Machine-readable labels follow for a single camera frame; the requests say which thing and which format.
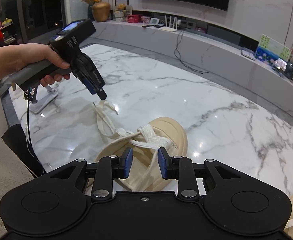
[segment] gold vase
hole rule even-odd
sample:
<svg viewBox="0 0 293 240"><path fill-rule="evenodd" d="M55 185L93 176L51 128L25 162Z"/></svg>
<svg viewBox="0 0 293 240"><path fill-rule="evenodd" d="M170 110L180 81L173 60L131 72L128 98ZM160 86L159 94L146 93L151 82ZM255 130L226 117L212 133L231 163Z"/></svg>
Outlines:
<svg viewBox="0 0 293 240"><path fill-rule="evenodd" d="M97 22L105 22L110 15L111 5L108 2L97 2L92 6L93 16Z"/></svg>

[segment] red box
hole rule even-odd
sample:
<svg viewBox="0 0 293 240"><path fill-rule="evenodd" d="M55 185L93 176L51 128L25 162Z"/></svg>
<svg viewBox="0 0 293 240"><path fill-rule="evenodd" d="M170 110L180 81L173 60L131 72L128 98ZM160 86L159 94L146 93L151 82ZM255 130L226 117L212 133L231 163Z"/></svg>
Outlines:
<svg viewBox="0 0 293 240"><path fill-rule="evenodd" d="M142 23L143 22L143 20L142 20L143 15L142 14L138 14L138 15L139 15L139 23Z"/></svg>
<svg viewBox="0 0 293 240"><path fill-rule="evenodd" d="M128 22L129 23L138 23L139 22L139 14L132 14L128 16Z"/></svg>

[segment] teddy bear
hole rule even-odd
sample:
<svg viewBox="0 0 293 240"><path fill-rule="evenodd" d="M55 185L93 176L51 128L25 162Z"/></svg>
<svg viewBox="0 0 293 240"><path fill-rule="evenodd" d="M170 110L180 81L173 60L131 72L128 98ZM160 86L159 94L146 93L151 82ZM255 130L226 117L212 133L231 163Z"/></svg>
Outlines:
<svg viewBox="0 0 293 240"><path fill-rule="evenodd" d="M123 13L126 13L126 5L125 4L123 4L123 3L120 3L119 5L118 5L118 8L117 8L117 10L116 10L116 12L123 12Z"/></svg>

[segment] human hand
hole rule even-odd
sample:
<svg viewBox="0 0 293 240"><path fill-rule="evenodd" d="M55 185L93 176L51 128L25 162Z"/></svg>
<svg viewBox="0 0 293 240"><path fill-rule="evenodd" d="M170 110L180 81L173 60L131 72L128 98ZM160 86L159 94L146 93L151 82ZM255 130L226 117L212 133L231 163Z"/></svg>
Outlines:
<svg viewBox="0 0 293 240"><path fill-rule="evenodd" d="M67 69L70 67L69 63L65 62L59 56L59 54L57 54L47 45L28 43L16 46L19 46L19 51L21 51L18 57L18 61L16 63L16 71L21 70L28 64L35 63L43 59L49 60L51 63L53 63L59 68ZM44 78L40 80L40 83L43 87L46 87L47 85L53 85L56 81L61 82L62 78L68 80L70 78L70 75L67 74L62 76L61 74L55 74L54 77L46 75Z"/></svg>

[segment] floor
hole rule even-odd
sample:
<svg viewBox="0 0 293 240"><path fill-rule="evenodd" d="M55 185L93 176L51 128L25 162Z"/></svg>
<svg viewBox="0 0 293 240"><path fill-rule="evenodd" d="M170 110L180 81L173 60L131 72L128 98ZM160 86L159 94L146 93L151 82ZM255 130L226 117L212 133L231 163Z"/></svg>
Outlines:
<svg viewBox="0 0 293 240"><path fill-rule="evenodd" d="M105 41L105 40L100 40L100 39L94 39L94 38L88 38L81 45L85 46L85 45L93 44L93 43L98 43L98 44L130 51L132 53L136 53L136 54L143 55L143 56L146 56L149 58L153 58L153 59L156 59L156 60L159 60L159 61L162 61L162 62L168 63L170 65L173 65L173 66L179 67L181 69L192 72L191 70L186 68L183 64L181 64L181 62L179 62L179 60L177 60L177 59L173 59L171 57L168 57L168 56L165 56L165 55L162 55L159 53L155 53L155 52L148 51L145 49L136 48L136 47L125 45L125 44L120 44L120 43L115 43L115 42L110 42L110 41ZM286 121L288 124L293 126L293 117L291 117L290 115L288 115L287 113L285 113L284 111L279 109L277 106L268 102L264 98L259 97L255 93L252 93L251 91L249 91L249 90L247 90L237 84L234 84L233 82L230 82L220 76L212 74L212 73L204 73L204 74L195 73L195 74L202 76L210 81L213 81L223 87L226 87L226 88L232 90L233 92L235 92L239 95L242 95L245 98L248 98L249 100L257 103L258 105L262 106L263 108L267 109L269 112L273 113L274 115L276 115L280 119ZM12 126L14 124L20 123L18 117L16 116L12 101L11 101L8 93L2 97L2 104L4 107L6 117L8 119L8 124L10 126Z"/></svg>

